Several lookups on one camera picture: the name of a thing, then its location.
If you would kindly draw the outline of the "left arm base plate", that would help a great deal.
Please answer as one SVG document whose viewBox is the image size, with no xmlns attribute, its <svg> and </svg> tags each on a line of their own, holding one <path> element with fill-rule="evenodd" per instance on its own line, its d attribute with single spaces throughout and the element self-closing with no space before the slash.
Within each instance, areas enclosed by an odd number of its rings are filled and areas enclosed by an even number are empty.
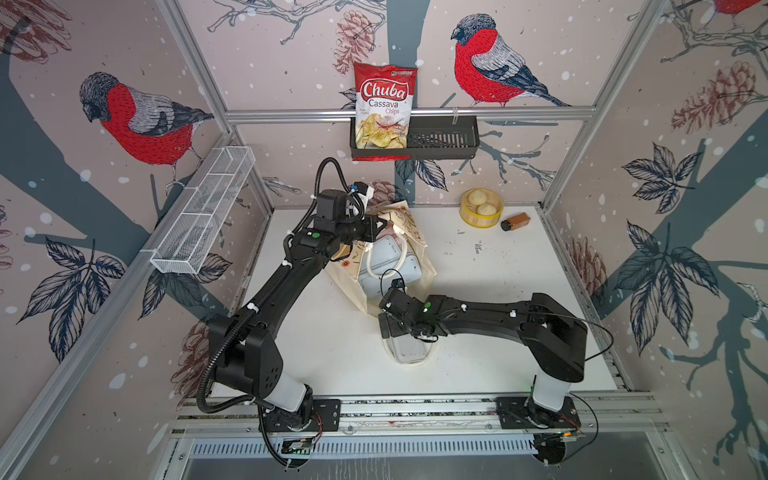
<svg viewBox="0 0 768 480">
<path fill-rule="evenodd" d="M 305 400 L 296 412 L 275 408 L 260 413 L 260 421 L 268 433 L 336 432 L 339 427 L 341 401 L 313 398 Z"/>
</svg>

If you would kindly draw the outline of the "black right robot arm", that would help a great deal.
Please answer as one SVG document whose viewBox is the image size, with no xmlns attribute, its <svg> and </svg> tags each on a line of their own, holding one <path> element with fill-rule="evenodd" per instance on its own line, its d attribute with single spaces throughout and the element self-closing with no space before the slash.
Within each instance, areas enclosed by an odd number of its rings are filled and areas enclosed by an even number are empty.
<svg viewBox="0 0 768 480">
<path fill-rule="evenodd" d="M 397 326 L 425 343 L 440 337 L 472 334 L 511 340 L 526 346 L 539 370 L 531 393 L 499 397 L 496 413 L 506 430 L 556 429 L 569 436 L 581 427 L 570 386 L 585 376 L 586 323 L 544 293 L 527 301 L 484 303 L 430 295 L 425 301 L 392 286 L 379 303 L 380 324 Z"/>
</svg>

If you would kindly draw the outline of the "cream canvas tote bag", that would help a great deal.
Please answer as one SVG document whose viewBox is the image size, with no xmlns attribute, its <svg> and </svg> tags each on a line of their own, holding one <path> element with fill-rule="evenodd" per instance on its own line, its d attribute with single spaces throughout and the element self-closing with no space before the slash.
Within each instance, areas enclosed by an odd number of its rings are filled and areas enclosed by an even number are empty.
<svg viewBox="0 0 768 480">
<path fill-rule="evenodd" d="M 395 280 L 405 282 L 406 293 L 421 300 L 437 275 L 427 254 L 427 242 L 405 201 L 379 205 L 375 216 L 386 222 L 373 242 L 356 241 L 342 251 L 348 257 L 331 262 L 325 272 L 364 314 L 380 313 L 379 302 Z"/>
</svg>

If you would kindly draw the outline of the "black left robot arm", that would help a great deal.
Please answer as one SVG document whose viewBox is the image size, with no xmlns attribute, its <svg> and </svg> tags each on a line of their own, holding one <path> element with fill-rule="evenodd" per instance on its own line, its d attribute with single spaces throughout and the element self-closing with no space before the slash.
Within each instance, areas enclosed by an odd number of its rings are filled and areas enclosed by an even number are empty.
<svg viewBox="0 0 768 480">
<path fill-rule="evenodd" d="M 294 416 L 304 426 L 313 392 L 283 372 L 276 344 L 296 300 L 343 245 L 373 242 L 387 221 L 370 214 L 308 213 L 283 240 L 284 259 L 261 289 L 232 316 L 208 324 L 209 357 L 197 386 L 197 408 L 214 414 L 250 402 Z"/>
</svg>

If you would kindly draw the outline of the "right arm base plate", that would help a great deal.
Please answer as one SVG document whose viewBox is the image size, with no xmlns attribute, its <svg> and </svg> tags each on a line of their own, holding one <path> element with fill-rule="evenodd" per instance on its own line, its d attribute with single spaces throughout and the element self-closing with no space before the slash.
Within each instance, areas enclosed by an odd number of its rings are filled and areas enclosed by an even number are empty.
<svg viewBox="0 0 768 480">
<path fill-rule="evenodd" d="M 495 399 L 496 414 L 503 430 L 575 430 L 581 428 L 573 399 L 566 396 L 558 411 L 537 406 L 531 396 Z"/>
</svg>

